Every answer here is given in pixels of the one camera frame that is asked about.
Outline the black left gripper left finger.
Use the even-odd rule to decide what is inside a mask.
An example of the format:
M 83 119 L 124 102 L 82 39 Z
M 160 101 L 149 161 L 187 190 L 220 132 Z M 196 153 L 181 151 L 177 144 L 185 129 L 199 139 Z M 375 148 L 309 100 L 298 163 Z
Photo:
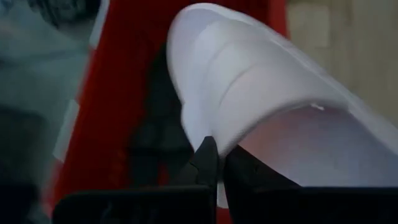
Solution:
M 55 206 L 52 224 L 215 224 L 218 164 L 207 136 L 169 185 L 71 194 Z

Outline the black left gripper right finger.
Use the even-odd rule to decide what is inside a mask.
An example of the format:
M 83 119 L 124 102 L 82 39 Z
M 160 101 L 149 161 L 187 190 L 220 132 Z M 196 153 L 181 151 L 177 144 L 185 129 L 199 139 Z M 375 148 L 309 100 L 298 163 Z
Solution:
M 302 187 L 240 146 L 223 180 L 234 224 L 398 224 L 398 188 Z

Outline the black strap slide sandal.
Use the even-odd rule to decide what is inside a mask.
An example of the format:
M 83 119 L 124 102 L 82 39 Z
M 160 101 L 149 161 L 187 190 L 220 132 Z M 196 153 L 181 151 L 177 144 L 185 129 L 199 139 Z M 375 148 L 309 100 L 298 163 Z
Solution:
M 163 45 L 146 73 L 145 115 L 131 136 L 130 187 L 166 185 L 189 161 L 193 149 L 182 128 L 181 111 Z

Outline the pink slide sandal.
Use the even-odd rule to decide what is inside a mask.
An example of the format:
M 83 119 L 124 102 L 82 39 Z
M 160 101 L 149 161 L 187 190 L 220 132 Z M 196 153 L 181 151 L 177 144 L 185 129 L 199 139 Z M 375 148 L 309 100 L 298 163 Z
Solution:
M 398 128 L 255 18 L 197 3 L 174 18 L 167 65 L 198 149 L 241 146 L 302 187 L 398 187 Z

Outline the red plastic bin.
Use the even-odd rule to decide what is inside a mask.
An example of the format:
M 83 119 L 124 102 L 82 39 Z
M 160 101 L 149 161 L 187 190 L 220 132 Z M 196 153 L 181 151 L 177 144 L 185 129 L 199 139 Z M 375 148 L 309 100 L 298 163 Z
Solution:
M 51 221 L 68 195 L 131 189 L 129 146 L 145 115 L 146 73 L 173 17 L 191 8 L 191 0 L 110 0 L 66 158 L 57 164 Z M 215 224 L 234 224 L 228 208 L 216 205 Z

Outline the white tape strip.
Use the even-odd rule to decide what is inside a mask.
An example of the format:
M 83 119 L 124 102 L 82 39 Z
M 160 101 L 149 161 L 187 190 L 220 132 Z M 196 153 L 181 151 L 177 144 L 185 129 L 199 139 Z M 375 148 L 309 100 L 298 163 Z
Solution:
M 69 101 L 67 110 L 63 117 L 63 123 L 61 125 L 57 141 L 53 149 L 54 157 L 61 162 L 65 161 L 79 109 L 80 105 L 76 100 Z
M 103 26 L 106 20 L 106 15 L 108 13 L 109 0 L 101 0 L 99 5 L 98 13 L 95 17 L 95 22 L 93 24 L 93 29 L 89 38 L 89 45 L 91 48 L 95 49 L 100 41 Z

